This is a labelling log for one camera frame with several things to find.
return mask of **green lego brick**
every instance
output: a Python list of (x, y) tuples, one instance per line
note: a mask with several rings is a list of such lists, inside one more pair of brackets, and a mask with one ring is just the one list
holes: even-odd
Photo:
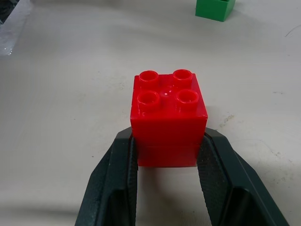
[(196, 16), (225, 21), (231, 13), (235, 0), (197, 0)]

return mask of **lego stud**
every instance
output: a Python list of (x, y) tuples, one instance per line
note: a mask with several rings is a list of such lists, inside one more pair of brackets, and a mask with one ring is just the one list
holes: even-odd
[(176, 103), (178, 109), (181, 110), (194, 110), (198, 106), (198, 94), (191, 89), (182, 89), (176, 94)]
[(139, 83), (142, 88), (153, 88), (158, 85), (159, 75), (155, 71), (144, 71), (139, 75)]
[(137, 97), (139, 111), (151, 112), (160, 108), (160, 95), (154, 91), (145, 91)]
[(192, 82), (192, 73), (185, 69), (174, 71), (174, 86), (180, 88), (188, 88)]

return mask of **red lego brick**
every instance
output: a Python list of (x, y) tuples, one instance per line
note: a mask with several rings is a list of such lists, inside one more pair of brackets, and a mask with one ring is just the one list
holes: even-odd
[(194, 166), (207, 118), (196, 75), (190, 71), (135, 76), (131, 125), (140, 166)]

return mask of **table surface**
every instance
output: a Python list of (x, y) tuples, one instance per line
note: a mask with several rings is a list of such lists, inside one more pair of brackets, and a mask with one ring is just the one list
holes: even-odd
[[(0, 58), (0, 225), (73, 225), (89, 176), (130, 126), (133, 77), (196, 73), (207, 126), (301, 222), (301, 1), (36, 0)], [(139, 169), (137, 226), (209, 226), (196, 168)]]

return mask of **red duplo brick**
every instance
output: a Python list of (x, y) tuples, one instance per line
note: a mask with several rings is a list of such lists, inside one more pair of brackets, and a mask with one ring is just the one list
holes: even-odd
[(207, 118), (196, 75), (190, 71), (135, 76), (131, 125), (139, 166), (194, 166)]

